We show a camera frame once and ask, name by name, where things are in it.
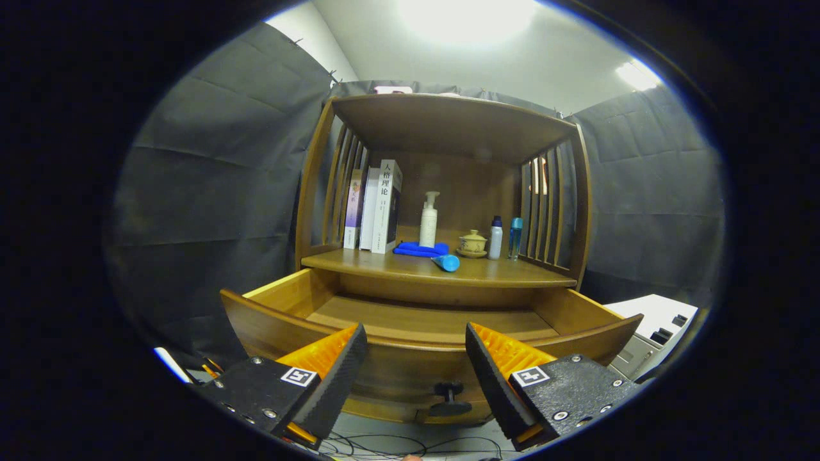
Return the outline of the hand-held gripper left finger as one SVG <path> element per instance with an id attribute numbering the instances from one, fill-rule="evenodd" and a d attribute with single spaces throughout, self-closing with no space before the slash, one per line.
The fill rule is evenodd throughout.
<path id="1" fill-rule="evenodd" d="M 278 359 L 253 356 L 193 390 L 244 425 L 318 449 L 366 354 L 366 330 L 358 323 Z"/>

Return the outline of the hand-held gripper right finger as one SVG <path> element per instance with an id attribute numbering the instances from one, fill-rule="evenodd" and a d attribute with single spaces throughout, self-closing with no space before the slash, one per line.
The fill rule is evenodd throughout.
<path id="1" fill-rule="evenodd" d="M 580 353 L 557 358 L 475 322 L 465 350 L 490 411 L 518 451 L 568 437 L 642 390 Z"/>

